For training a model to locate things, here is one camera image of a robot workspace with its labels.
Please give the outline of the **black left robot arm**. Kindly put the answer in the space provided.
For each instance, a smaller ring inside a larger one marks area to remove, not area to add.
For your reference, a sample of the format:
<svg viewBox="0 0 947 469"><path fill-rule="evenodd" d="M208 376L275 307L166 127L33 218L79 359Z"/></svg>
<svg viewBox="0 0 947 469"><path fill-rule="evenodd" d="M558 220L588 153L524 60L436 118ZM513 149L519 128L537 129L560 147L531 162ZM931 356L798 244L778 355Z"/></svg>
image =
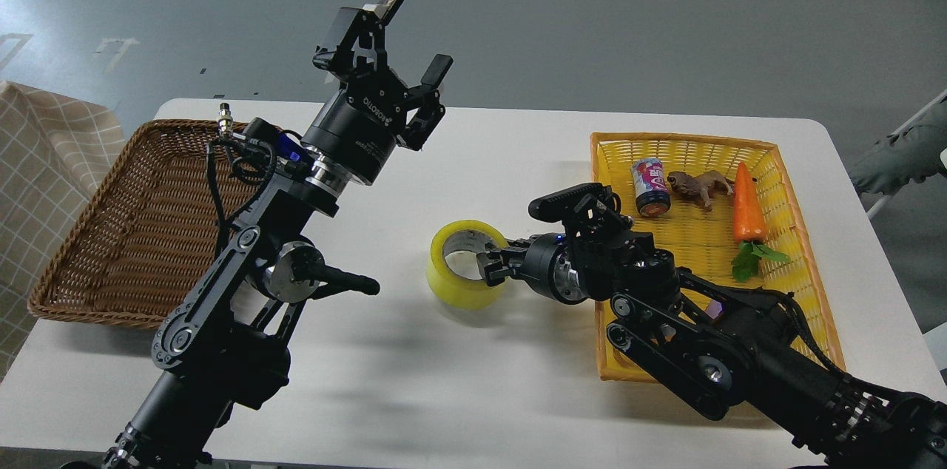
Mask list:
<svg viewBox="0 0 947 469"><path fill-rule="evenodd" d="M433 58L416 86L389 67L385 31L405 0L342 7L312 63L338 80L304 135L255 118L236 131L220 105L206 143L218 220L215 260L153 337L155 387L102 468L209 465L204 445L234 405L258 409L289 381L289 340L305 304L376 280L328 266L303 236L311 214L335 216L348 183L370 186L396 146L419 151L445 115L452 65Z"/></svg>

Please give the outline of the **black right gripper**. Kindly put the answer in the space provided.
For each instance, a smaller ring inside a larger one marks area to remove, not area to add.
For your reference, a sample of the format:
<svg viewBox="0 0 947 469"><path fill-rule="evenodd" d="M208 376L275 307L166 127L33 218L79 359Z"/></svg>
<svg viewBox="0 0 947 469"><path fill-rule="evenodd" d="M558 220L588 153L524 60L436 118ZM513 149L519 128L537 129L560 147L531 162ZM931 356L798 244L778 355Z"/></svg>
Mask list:
<svg viewBox="0 0 947 469"><path fill-rule="evenodd" d="M558 303L575 305L589 298L579 284L578 272L571 266L564 234L508 240L503 251L478 253L476 262L481 280L488 287L515 278Z"/></svg>

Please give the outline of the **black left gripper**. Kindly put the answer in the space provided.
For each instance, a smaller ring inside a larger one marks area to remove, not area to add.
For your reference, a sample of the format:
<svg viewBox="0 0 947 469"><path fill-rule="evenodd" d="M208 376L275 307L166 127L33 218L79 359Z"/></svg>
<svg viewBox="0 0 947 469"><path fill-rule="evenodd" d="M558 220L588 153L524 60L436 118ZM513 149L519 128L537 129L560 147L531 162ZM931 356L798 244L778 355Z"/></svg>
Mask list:
<svg viewBox="0 0 947 469"><path fill-rule="evenodd" d="M341 7L312 56L339 88L301 143L362 185L376 181L395 146L420 151L446 113L440 86L454 62L450 55L435 55L410 89L388 66L385 29L404 1Z"/></svg>

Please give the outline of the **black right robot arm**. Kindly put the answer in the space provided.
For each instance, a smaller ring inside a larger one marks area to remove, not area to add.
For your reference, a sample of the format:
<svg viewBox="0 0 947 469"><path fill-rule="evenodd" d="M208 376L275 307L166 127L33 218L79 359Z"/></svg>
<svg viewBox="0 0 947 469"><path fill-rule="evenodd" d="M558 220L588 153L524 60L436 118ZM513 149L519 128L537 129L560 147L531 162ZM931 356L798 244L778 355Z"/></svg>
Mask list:
<svg viewBox="0 0 947 469"><path fill-rule="evenodd" d="M790 294L717 285L633 231L609 186L579 183L532 200L561 223L476 255L488 285L521 280L541 296L606 303L611 345L708 419L748 402L829 468L943 468L945 405L856 378L815 344Z"/></svg>

